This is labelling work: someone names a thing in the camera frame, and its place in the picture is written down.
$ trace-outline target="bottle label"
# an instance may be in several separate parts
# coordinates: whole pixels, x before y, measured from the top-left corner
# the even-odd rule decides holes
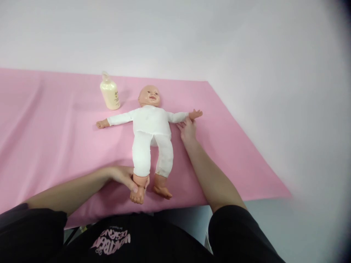
[[[116,106],[119,106],[119,104],[120,104],[120,99],[119,99],[119,97],[118,97],[118,91],[116,91],[116,92],[114,93],[114,96],[115,96],[114,101],[115,101],[115,103],[116,103]]]

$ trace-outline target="doll hand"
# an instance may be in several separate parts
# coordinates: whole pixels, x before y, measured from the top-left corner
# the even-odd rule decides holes
[[[202,116],[202,111],[200,111],[200,110],[196,111],[196,110],[194,109],[193,112],[189,113],[189,118],[190,118],[191,120],[194,120],[194,119],[196,119],[196,118],[198,118],[198,117],[201,117],[201,116]]]
[[[96,122],[96,127],[99,129],[103,129],[105,128],[105,125],[103,124],[103,121],[98,121]]]

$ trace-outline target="white onesie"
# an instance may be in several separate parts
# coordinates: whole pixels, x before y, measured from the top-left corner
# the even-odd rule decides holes
[[[173,166],[173,147],[169,122],[185,121],[189,113],[170,113],[151,105],[128,113],[107,118],[110,126],[133,122],[134,142],[132,147],[134,174],[145,177],[150,174],[150,146],[158,146],[159,156],[156,173],[168,177]]]

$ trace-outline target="pink surface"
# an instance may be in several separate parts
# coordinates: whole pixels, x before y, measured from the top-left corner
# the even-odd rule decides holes
[[[208,82],[112,79],[121,101],[117,111],[105,107],[99,75],[0,69],[0,213],[110,162],[132,166],[132,123],[99,130],[95,122],[139,107],[137,97],[146,84],[159,87],[167,111],[203,110],[197,122],[198,140],[244,200],[290,197]],[[71,215],[67,227],[112,214],[205,205],[179,130],[174,124],[171,130],[170,201],[149,187],[144,204],[137,205],[129,200],[125,186],[111,183]],[[157,148],[152,147],[151,154],[152,174]]]

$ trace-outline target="white backdrop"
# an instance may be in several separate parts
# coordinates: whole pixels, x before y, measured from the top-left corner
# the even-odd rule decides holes
[[[345,24],[318,0],[2,0],[0,67],[208,80],[293,194],[249,211],[287,262],[331,262],[351,171]]]

